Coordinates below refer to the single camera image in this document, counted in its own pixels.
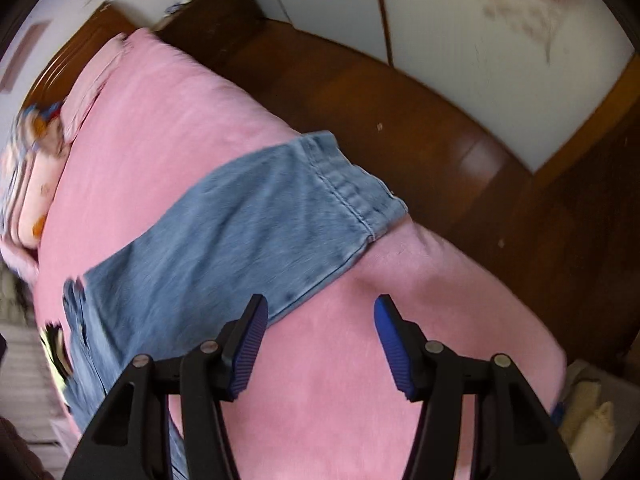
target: bed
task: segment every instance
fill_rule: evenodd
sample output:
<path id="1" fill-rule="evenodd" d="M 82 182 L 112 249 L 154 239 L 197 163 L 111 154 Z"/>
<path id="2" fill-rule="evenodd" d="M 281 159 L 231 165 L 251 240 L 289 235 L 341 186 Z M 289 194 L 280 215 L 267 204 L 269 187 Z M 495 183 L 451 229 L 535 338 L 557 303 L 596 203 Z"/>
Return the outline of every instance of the bed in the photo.
<path id="1" fill-rule="evenodd" d="M 25 100 L 62 100 L 107 40 L 131 34 L 132 48 L 78 131 L 38 250 L 36 320 L 59 320 L 65 336 L 67 278 L 140 236 L 205 174 L 298 135 L 232 83 L 135 29 L 103 5 Z M 163 63 L 158 91 L 145 91 L 140 66 L 150 57 Z M 185 106 L 195 113 L 176 111 Z M 347 273 L 267 330 L 249 389 L 224 406 L 244 480 L 402 477 L 420 406 L 390 376 L 372 317 L 381 293 L 428 338 L 461 355 L 511 355 L 546 409 L 554 406 L 565 361 L 546 327 L 488 272 L 406 216 Z M 170 409 L 179 427 L 178 398 Z M 463 413 L 460 480 L 470 474 L 472 399 Z"/>

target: wooden bed frame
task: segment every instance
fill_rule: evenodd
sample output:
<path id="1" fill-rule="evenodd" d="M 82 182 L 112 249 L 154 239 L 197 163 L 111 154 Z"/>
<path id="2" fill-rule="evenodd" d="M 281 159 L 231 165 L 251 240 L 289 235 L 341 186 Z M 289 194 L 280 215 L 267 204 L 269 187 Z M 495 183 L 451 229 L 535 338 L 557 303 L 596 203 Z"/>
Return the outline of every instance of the wooden bed frame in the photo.
<path id="1" fill-rule="evenodd" d="M 104 2 L 51 59 L 24 100 L 23 107 L 48 107 L 62 101 L 89 60 L 117 34 L 131 34 L 133 25 L 111 3 Z"/>

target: blue denim jeans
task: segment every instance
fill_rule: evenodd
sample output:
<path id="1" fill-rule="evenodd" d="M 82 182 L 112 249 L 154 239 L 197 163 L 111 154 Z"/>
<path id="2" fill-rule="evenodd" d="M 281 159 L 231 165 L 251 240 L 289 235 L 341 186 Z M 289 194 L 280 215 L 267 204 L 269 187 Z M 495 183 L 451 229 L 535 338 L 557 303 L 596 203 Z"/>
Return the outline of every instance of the blue denim jeans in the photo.
<path id="1" fill-rule="evenodd" d="M 301 136 L 238 158 L 191 187 L 159 221 L 68 280 L 74 366 L 65 397 L 83 431 L 130 360 L 180 356 L 242 314 L 253 293 L 270 323 L 346 272 L 406 206 L 349 163 L 334 136 Z M 174 474 L 186 477 L 171 428 Z"/>

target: silver bolt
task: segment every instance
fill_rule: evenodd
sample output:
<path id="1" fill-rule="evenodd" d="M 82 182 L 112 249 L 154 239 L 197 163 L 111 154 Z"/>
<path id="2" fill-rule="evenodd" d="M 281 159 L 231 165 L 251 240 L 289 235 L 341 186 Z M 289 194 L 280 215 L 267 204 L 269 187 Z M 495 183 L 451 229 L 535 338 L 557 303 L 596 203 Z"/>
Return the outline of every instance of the silver bolt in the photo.
<path id="1" fill-rule="evenodd" d="M 213 352 L 218 350 L 218 343 L 213 341 L 213 339 L 209 339 L 200 345 L 200 351 L 204 354 L 213 354 Z"/>
<path id="2" fill-rule="evenodd" d="M 509 368 L 509 366 L 511 366 L 511 359 L 509 359 L 508 355 L 498 354 L 494 357 L 494 363 L 496 363 L 500 368 Z"/>
<path id="3" fill-rule="evenodd" d="M 429 341 L 424 349 L 430 354 L 439 354 L 444 350 L 444 345 L 440 341 Z"/>
<path id="4" fill-rule="evenodd" d="M 133 365 L 136 368 L 143 368 L 149 364 L 149 356 L 146 354 L 139 354 L 133 358 Z"/>

